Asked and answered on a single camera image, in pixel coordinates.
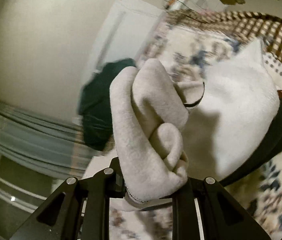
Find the brown checkered blanket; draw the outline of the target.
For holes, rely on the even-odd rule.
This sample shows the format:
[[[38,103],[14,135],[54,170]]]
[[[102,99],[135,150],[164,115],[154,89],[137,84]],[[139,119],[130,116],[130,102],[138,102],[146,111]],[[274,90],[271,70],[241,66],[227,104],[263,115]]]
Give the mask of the brown checkered blanket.
[[[224,33],[246,43],[254,37],[266,38],[266,51],[282,63],[282,18],[253,11],[199,13],[180,9],[167,13],[166,22],[190,28]]]

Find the grey striped curtain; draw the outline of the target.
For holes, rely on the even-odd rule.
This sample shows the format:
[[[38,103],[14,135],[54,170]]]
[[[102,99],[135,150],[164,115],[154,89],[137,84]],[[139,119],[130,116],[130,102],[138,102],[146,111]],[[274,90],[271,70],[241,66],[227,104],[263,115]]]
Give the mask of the grey striped curtain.
[[[0,154],[53,178],[81,178],[99,152],[82,128],[0,102]]]

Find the black folded garment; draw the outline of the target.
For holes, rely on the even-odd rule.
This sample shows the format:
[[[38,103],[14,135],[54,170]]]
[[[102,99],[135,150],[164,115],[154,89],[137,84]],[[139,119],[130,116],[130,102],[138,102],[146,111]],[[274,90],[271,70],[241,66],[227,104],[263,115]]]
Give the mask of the black folded garment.
[[[280,106],[269,129],[249,159],[227,178],[220,181],[225,187],[241,180],[282,152],[282,90],[278,91]]]

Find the dark green garment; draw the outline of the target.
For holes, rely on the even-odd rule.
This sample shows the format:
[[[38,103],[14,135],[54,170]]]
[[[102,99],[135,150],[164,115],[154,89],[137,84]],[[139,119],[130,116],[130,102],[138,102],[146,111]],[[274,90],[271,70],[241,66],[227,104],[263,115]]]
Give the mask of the dark green garment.
[[[134,59],[125,58],[104,65],[102,71],[84,85],[78,115],[82,117],[85,145],[103,151],[113,133],[110,106],[110,85],[126,67],[135,67]]]

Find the white cabinet door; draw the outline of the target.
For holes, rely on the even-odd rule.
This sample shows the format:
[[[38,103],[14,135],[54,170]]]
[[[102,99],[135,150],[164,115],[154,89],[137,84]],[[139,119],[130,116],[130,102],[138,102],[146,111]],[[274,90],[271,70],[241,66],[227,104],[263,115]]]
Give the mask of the white cabinet door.
[[[142,0],[116,0],[89,53],[81,83],[101,72],[108,62],[138,60],[164,10]]]

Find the floral fleece blanket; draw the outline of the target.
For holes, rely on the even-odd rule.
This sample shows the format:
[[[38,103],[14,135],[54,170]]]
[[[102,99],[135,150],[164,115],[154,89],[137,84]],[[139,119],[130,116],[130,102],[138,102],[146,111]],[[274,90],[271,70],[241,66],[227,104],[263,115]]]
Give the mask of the floral fleece blanket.
[[[208,66],[229,60],[255,38],[264,42],[263,64],[272,77],[277,92],[282,82],[275,81],[274,68],[282,72],[282,65],[268,51],[266,38],[254,37],[243,43],[232,37],[214,33],[197,33],[184,28],[173,28],[161,52],[148,59],[158,59],[172,81],[178,82],[192,76],[205,81]],[[282,238],[282,157],[281,153],[241,180],[226,186],[230,193],[247,209],[252,217],[273,239]],[[118,157],[115,142],[103,157],[90,162],[85,177]],[[112,239],[169,239],[172,231],[171,201],[137,211],[122,211],[110,205],[110,234]]]

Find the white window frame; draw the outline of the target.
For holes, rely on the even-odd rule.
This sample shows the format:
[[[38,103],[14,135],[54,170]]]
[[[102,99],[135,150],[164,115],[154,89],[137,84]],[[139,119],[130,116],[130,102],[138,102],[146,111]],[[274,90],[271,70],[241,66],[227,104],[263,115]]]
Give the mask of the white window frame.
[[[10,239],[62,182],[0,154],[0,239]]]

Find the white folded garment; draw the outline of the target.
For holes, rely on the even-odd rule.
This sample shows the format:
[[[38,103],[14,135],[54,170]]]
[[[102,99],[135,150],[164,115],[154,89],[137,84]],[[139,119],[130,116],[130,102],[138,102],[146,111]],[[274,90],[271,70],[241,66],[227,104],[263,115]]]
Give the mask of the white folded garment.
[[[280,100],[263,48],[255,38],[229,60],[206,68],[203,97],[182,131],[189,177],[225,179],[264,139]]]

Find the beige small garment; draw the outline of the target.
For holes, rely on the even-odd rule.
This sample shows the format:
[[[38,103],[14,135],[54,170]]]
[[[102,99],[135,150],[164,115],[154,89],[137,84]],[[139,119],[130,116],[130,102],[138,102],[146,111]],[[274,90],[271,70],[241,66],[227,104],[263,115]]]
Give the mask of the beige small garment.
[[[158,59],[126,67],[110,85],[115,150],[125,182],[116,209],[137,211],[168,202],[188,180],[182,130],[204,94],[202,79],[174,82]]]

